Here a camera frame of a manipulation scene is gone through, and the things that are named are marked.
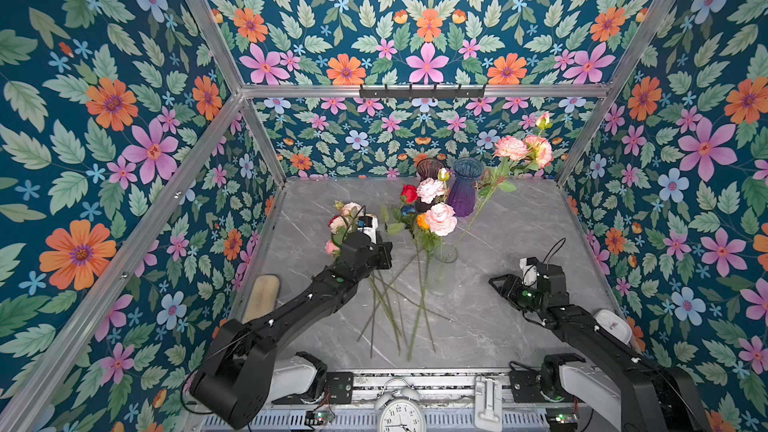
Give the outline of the red rose flower stem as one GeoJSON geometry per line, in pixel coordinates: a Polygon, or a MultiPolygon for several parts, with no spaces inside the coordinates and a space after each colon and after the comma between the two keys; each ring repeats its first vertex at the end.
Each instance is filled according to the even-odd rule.
{"type": "Polygon", "coordinates": [[[402,187],[397,203],[385,204],[381,208],[384,219],[385,229],[390,235],[395,235],[404,230],[411,230],[416,221],[415,219],[404,221],[401,218],[400,209],[403,205],[416,205],[418,200],[417,187],[406,184],[402,187]]]}

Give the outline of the pink carnation flower stem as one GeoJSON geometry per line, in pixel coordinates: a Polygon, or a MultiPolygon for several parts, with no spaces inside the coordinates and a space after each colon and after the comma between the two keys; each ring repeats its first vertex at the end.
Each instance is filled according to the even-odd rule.
{"type": "Polygon", "coordinates": [[[450,171],[447,168],[444,167],[441,171],[440,179],[445,182],[445,195],[436,205],[431,206],[426,212],[418,213],[418,215],[426,215],[430,229],[439,239],[435,248],[442,244],[446,244],[446,237],[455,230],[458,223],[458,218],[455,216],[453,208],[447,204],[449,191],[448,181],[450,179],[450,171]]]}

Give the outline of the pink bud flower stem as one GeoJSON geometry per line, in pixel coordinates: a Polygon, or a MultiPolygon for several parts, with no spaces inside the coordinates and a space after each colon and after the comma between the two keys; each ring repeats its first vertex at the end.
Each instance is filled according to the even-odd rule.
{"type": "Polygon", "coordinates": [[[480,199],[475,214],[469,224],[455,241],[456,249],[467,235],[481,211],[497,192],[512,193],[517,190],[513,180],[543,170],[553,160],[553,147],[544,136],[552,127],[551,114],[541,113],[536,117],[535,130],[524,138],[507,135],[495,145],[493,156],[499,160],[494,167],[486,167],[478,179],[472,183],[473,190],[480,199]]]}

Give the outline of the clear ribbed glass vase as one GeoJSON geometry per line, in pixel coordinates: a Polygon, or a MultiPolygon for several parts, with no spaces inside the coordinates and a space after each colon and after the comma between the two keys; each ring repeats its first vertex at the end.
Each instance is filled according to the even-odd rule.
{"type": "Polygon", "coordinates": [[[453,244],[437,246],[428,257],[426,290],[434,295],[451,293],[456,283],[458,248],[453,244]]]}

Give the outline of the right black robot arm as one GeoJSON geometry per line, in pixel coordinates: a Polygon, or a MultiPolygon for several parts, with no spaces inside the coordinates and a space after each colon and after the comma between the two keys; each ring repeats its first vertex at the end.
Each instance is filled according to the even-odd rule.
{"type": "Polygon", "coordinates": [[[530,257],[520,274],[488,283],[526,321],[572,349],[544,357],[537,373],[544,398],[578,398],[618,431],[710,430],[693,378],[643,357],[572,303],[560,266],[530,257]]]}

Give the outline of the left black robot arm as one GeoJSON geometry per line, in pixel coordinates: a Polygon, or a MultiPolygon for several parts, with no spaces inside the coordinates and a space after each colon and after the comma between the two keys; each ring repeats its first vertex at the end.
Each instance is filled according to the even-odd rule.
{"type": "Polygon", "coordinates": [[[324,365],[307,354],[280,361],[289,344],[336,313],[375,270],[392,266],[393,244],[379,232],[351,233],[340,255],[312,278],[309,287],[272,312],[221,327],[192,373],[189,393],[234,429],[249,425],[268,403],[321,389],[324,365]]]}

